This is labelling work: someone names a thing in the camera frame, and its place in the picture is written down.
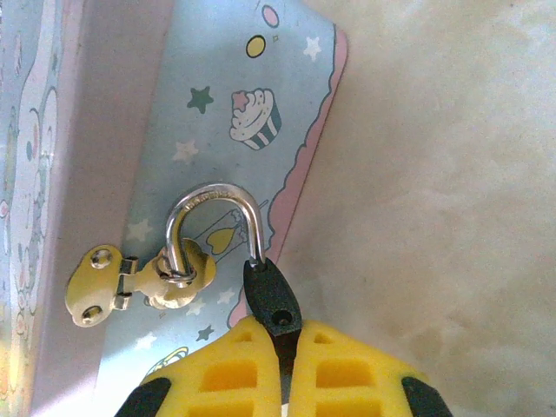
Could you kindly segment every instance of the screw hole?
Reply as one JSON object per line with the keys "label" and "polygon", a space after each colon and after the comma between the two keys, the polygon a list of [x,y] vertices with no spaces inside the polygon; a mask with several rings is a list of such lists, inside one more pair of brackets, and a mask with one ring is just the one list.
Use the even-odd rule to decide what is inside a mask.
{"label": "screw hole", "polygon": [[94,269],[104,269],[111,262],[112,253],[107,249],[99,249],[90,257],[90,263]]}
{"label": "screw hole", "polygon": [[99,306],[89,307],[81,314],[81,321],[83,324],[94,324],[99,321],[102,315],[103,309]]}
{"label": "screw hole", "polygon": [[287,326],[288,324],[291,324],[293,319],[294,317],[287,310],[278,310],[272,314],[272,322],[276,326]]}

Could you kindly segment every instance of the cartoon print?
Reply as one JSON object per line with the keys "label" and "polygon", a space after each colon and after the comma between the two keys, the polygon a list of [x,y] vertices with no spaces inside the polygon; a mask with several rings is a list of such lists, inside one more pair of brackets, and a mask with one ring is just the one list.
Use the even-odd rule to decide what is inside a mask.
{"label": "cartoon print", "polygon": [[149,226],[149,219],[142,219],[138,223],[128,224],[128,234],[125,238],[128,241],[137,239],[139,242],[145,242],[147,235],[152,231],[153,228]]}
{"label": "cartoon print", "polygon": [[[0,219],[9,273],[3,291],[10,311],[4,319],[11,331],[0,351],[0,399],[16,413],[23,398],[34,337],[38,280],[47,227],[50,168],[56,141],[57,97],[50,87],[50,59],[55,33],[56,0],[44,0],[33,64],[26,74],[19,109],[10,110],[3,167]],[[23,74],[23,36],[15,36],[14,73]]]}
{"label": "cartoon print", "polygon": [[261,13],[264,23],[266,23],[272,29],[276,29],[280,25],[280,18],[278,17],[278,13],[276,13],[276,10],[274,10],[272,6],[265,4],[261,8]]}
{"label": "cartoon print", "polygon": [[195,141],[191,140],[187,143],[176,142],[175,153],[172,156],[172,161],[183,161],[186,164],[193,160],[193,156],[199,153],[199,149],[195,147]]}
{"label": "cartoon print", "polygon": [[307,48],[303,51],[303,55],[309,55],[311,57],[311,61],[315,62],[317,55],[322,52],[322,49],[319,46],[320,38],[318,36],[315,39],[308,37],[306,40]]}
{"label": "cartoon print", "polygon": [[204,89],[191,89],[191,100],[188,103],[188,109],[197,107],[199,112],[204,115],[207,111],[207,105],[211,104],[215,99],[209,94],[210,87]]}
{"label": "cartoon print", "polygon": [[212,329],[212,325],[208,325],[206,328],[204,328],[203,330],[197,330],[197,333],[199,334],[199,337],[197,337],[196,341],[208,341],[210,334],[214,333],[215,331]]}
{"label": "cartoon print", "polygon": [[153,372],[156,372],[157,370],[162,369],[163,367],[167,367],[168,365],[171,365],[172,363],[185,358],[188,355],[188,353],[189,353],[189,349],[187,347],[185,346],[179,347],[171,354],[168,354],[164,356],[162,359],[160,359],[155,365],[153,365],[151,369],[149,369],[149,371],[145,376],[151,375]]}
{"label": "cartoon print", "polygon": [[264,52],[266,47],[267,41],[264,36],[255,35],[247,42],[245,52],[249,58],[257,58],[262,55],[262,52]]}
{"label": "cartoon print", "polygon": [[[259,209],[267,204],[268,200],[265,200],[259,204]],[[231,209],[198,235],[195,241],[205,242],[211,248],[210,254],[215,261],[220,261],[247,242],[247,230],[242,213],[237,208]]]}
{"label": "cartoon print", "polygon": [[[129,212],[129,224],[149,219],[153,231],[144,242],[127,240],[122,251],[150,259],[164,244],[169,204],[199,183],[225,181],[245,187],[263,202],[267,256],[277,261],[345,61],[336,51],[343,35],[302,2],[253,2],[245,7],[222,0],[217,9],[210,4],[194,7],[176,0],[178,12],[168,32]],[[199,13],[208,7],[210,18]],[[219,28],[218,36],[207,30],[209,21]],[[311,48],[304,55],[306,46]],[[177,143],[185,147],[192,140],[193,156],[177,148]],[[215,258],[217,279],[193,303],[168,311],[163,319],[142,308],[125,322],[109,324],[96,389],[99,399],[118,392],[124,400],[136,385],[136,377],[129,377],[127,387],[113,382],[123,367],[145,357],[160,363],[167,349],[179,346],[176,337],[185,338],[182,343],[190,348],[202,348],[221,337],[226,324],[234,326],[249,313],[242,288],[248,234],[241,211],[222,211],[219,202],[211,202],[198,214],[184,224],[183,233]],[[129,349],[130,340],[153,328],[159,341],[152,349]],[[214,333],[201,333],[210,330]],[[113,353],[123,350],[126,354],[115,360]],[[114,400],[112,406],[116,409],[121,402]],[[110,414],[111,406],[103,407]]]}
{"label": "cartoon print", "polygon": [[281,117],[271,89],[232,94],[232,128],[229,135],[253,150],[268,146],[278,135]]}

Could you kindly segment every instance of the padlock shackle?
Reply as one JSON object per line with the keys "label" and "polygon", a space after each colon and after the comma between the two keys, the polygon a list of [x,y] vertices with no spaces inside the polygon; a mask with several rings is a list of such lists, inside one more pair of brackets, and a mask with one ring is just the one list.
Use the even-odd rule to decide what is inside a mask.
{"label": "padlock shackle", "polygon": [[211,200],[232,202],[240,209],[248,229],[249,264],[252,268],[258,269],[263,268],[266,262],[261,211],[255,198],[237,185],[213,182],[189,191],[169,213],[166,222],[166,250],[170,269],[174,275],[171,281],[178,283],[195,278],[195,271],[191,268],[185,251],[182,250],[180,232],[185,216],[198,205]]}

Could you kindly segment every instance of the cupcake illustration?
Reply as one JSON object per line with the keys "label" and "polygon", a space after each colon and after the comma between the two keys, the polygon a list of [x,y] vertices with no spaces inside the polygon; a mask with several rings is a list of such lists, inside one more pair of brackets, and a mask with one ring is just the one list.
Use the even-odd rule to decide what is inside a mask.
{"label": "cupcake illustration", "polygon": [[229,135],[253,150],[268,146],[278,135],[281,118],[270,89],[237,91],[232,94],[232,128]]}

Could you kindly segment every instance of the white surface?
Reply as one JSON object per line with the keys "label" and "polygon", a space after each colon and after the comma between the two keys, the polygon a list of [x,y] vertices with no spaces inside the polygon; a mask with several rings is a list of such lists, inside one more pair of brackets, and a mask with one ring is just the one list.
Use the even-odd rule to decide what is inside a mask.
{"label": "white surface", "polygon": [[281,258],[455,415],[556,415],[556,2],[307,0],[348,65]]}

